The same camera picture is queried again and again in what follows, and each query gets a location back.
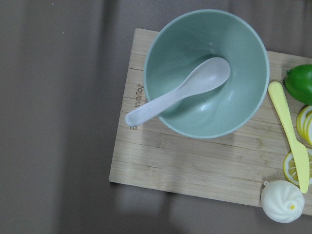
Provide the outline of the white plastic spoon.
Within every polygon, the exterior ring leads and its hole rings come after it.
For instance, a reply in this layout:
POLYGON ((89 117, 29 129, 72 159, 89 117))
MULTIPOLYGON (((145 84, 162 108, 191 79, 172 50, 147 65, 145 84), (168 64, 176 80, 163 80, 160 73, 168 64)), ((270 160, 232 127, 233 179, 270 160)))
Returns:
POLYGON ((178 87, 129 112, 125 122, 130 127, 139 126, 187 97, 218 88, 230 73, 230 64, 224 58, 210 58, 198 65, 178 87))

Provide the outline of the bamboo cutting board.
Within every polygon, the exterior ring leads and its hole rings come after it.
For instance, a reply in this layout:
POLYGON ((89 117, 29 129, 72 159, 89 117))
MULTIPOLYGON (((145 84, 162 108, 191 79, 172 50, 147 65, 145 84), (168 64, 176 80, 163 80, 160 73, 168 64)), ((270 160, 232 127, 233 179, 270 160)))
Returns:
POLYGON ((269 96, 241 128, 226 136, 192 139, 154 118, 137 127, 125 115, 146 102, 143 65, 156 31, 134 32, 109 180, 114 183, 259 206, 264 182, 284 180, 289 152, 269 96))

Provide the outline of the yellow plastic knife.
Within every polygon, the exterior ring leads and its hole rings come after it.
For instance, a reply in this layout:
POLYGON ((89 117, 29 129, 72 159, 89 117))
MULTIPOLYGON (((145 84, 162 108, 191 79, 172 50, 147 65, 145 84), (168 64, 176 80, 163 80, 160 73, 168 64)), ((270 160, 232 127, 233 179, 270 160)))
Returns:
POLYGON ((290 150, 293 155, 299 188, 302 193, 307 193, 310 181, 310 165, 307 148, 297 140, 292 124, 292 119, 285 96, 283 86, 280 82, 273 81, 268 86, 268 92, 285 131, 290 150))

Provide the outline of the lemon slice under knife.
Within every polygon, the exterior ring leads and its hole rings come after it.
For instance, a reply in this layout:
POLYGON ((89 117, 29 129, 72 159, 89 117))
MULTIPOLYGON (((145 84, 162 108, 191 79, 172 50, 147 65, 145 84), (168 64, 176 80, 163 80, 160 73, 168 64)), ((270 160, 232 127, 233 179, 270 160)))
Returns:
MULTIPOLYGON (((312 184, 312 150, 308 148, 307 152, 308 152, 309 166, 310 166, 309 184, 311 185, 312 184)), ((296 186, 299 186, 296 166, 295 166, 292 152, 289 152, 283 161, 283 173, 288 182, 296 186)))

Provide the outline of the green lime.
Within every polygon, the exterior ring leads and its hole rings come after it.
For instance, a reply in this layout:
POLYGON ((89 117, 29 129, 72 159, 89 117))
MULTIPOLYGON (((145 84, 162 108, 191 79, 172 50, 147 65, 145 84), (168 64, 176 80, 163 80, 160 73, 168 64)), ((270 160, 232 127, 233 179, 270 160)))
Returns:
POLYGON ((296 100, 312 104, 312 65, 298 65, 286 72, 284 80, 287 91, 296 100))

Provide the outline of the white toy bun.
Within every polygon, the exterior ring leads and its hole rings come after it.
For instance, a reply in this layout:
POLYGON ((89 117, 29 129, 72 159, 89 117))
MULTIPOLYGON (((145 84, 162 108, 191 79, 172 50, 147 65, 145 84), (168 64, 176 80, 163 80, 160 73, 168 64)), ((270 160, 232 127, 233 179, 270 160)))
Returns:
POLYGON ((264 213, 279 223, 297 220, 305 206, 305 199, 300 189, 283 180, 265 181, 260 201, 264 213))

